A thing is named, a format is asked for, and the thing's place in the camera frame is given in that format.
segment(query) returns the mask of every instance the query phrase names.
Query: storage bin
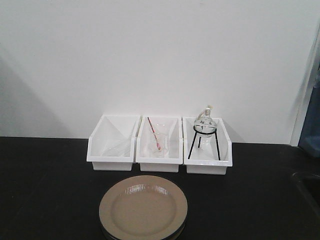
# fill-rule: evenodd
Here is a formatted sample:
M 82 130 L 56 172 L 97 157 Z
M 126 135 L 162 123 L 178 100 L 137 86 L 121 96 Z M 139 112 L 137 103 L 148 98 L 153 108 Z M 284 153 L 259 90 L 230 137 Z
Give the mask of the storage bin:
M 227 167 L 231 167 L 233 162 L 232 143 L 222 118 L 213 118 L 213 120 L 217 123 L 216 134 L 218 139 L 220 160 L 218 158 L 216 138 L 214 134 L 210 138 L 202 137 L 199 148 L 199 134 L 197 134 L 190 159 L 188 159 L 192 141 L 195 136 L 195 119 L 195 117 L 182 118 L 184 140 L 183 164 L 186 165 L 187 173 L 225 175 Z
M 136 143 L 135 161 L 141 171 L 174 172 L 183 164 L 182 121 L 180 117 L 149 117 L 155 131 L 167 135 L 167 151 L 158 157 L 152 148 L 157 148 L 148 118 L 143 116 Z
M 139 116 L 103 115 L 88 141 L 86 161 L 94 170 L 131 171 Z

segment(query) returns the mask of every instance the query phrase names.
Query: black countertop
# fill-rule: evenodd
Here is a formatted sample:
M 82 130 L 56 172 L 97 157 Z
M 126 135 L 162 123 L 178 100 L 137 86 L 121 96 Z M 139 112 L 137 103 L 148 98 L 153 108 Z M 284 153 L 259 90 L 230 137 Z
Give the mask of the black countertop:
M 188 199 L 181 240 L 319 240 L 320 219 L 291 176 L 320 160 L 279 144 L 233 143 L 226 175 L 94 171 L 86 139 L 0 137 L 0 240 L 103 240 L 98 208 L 116 182 L 163 176 Z

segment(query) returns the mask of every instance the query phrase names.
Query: black metal stand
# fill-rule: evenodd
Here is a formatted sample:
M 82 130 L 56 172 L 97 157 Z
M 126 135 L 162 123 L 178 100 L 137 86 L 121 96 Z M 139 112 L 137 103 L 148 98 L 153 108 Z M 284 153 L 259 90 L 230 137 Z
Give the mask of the black metal stand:
M 219 151 L 219 144 L 218 144 L 218 137 L 217 137 L 217 129 L 215 129 L 213 132 L 204 133 L 204 132 L 197 131 L 195 126 L 193 126 L 193 130 L 195 131 L 195 133 L 194 133 L 193 141 L 192 141 L 192 144 L 191 144 L 191 149 L 190 149 L 190 152 L 189 152 L 188 159 L 190 159 L 190 157 L 191 157 L 191 152 L 192 152 L 192 149 L 194 148 L 194 144 L 195 144 L 195 140 L 196 140 L 197 134 L 202 134 L 202 135 L 212 135 L 212 134 L 214 134 L 215 135 L 216 150 L 218 152 L 218 158 L 219 158 L 219 161 L 220 161 L 221 159 L 220 159 L 220 151 Z M 200 148 L 200 142 L 201 142 L 201 137 L 199 137 L 198 148 Z

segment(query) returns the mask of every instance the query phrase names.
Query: blue object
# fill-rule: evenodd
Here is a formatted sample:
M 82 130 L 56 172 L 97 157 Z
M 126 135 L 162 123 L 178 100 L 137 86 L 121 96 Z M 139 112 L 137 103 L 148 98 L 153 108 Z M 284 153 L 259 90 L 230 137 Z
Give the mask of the blue object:
M 312 90 L 298 145 L 311 156 L 320 158 L 320 70 Z

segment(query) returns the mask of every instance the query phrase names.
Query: tan plate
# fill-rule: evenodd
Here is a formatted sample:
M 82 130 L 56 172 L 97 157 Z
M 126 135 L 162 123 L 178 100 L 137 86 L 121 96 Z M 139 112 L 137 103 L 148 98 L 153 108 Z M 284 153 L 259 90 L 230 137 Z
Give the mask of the tan plate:
M 104 229 L 120 240 L 162 240 L 185 222 L 187 199 L 173 182 L 141 175 L 122 180 L 103 196 L 99 217 Z

